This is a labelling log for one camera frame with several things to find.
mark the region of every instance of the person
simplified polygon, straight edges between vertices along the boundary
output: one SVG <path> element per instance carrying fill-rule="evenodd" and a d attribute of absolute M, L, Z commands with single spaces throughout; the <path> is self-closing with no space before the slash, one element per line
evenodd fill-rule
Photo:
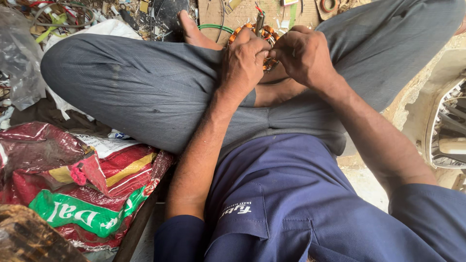
<path fill-rule="evenodd" d="M 223 49 L 182 11 L 186 43 L 80 34 L 41 69 L 77 108 L 183 152 L 155 261 L 463 261 L 466 195 L 439 187 L 379 112 L 464 15 L 464 0 L 379 0 L 295 26 L 273 48 L 246 28 Z M 280 66 L 264 75 L 265 57 Z M 345 131 L 389 214 L 338 168 Z"/>

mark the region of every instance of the forearm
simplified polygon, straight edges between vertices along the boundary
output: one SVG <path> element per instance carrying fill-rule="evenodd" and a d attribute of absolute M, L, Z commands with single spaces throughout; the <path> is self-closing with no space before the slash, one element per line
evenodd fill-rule
<path fill-rule="evenodd" d="M 204 219 L 209 193 L 223 138 L 239 102 L 216 92 L 210 106 L 183 153 L 167 197 L 166 219 L 190 214 Z"/>
<path fill-rule="evenodd" d="M 371 108 L 343 77 L 321 89 L 322 97 L 339 114 L 365 164 L 391 195 L 410 183 L 436 184 L 430 168 L 409 139 Z"/>

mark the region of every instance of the green label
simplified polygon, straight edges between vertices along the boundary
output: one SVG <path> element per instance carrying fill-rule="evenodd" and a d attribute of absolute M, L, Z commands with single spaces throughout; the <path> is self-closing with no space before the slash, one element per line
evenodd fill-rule
<path fill-rule="evenodd" d="M 29 204 L 41 218 L 52 227 L 74 223 L 100 237 L 107 237 L 116 231 L 123 219 L 131 215 L 147 199 L 143 194 L 145 186 L 134 191 L 126 200 L 120 212 L 98 207 L 72 196 L 51 193 L 42 189 Z"/>

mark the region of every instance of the dark blue shirt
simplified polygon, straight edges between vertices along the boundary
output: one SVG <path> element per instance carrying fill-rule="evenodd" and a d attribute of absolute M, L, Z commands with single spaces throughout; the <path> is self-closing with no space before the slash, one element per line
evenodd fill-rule
<path fill-rule="evenodd" d="M 155 261 L 466 261 L 466 195 L 409 184 L 387 214 L 362 200 L 319 139 L 261 137 L 219 165 L 206 221 L 170 218 Z"/>

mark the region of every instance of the printed logo on shirt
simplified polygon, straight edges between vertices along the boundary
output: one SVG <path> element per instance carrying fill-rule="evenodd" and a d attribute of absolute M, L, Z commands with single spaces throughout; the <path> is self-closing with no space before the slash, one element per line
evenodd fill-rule
<path fill-rule="evenodd" d="M 241 202 L 241 203 L 237 203 L 237 204 L 234 204 L 234 205 L 230 205 L 230 206 L 227 206 L 225 209 L 223 209 L 223 212 L 222 212 L 222 215 L 220 216 L 220 218 L 222 218 L 224 215 L 226 214 L 231 214 L 233 212 L 235 212 L 236 214 L 247 214 L 249 212 L 251 212 L 251 206 L 247 206 L 247 205 L 250 205 L 251 202 Z"/>

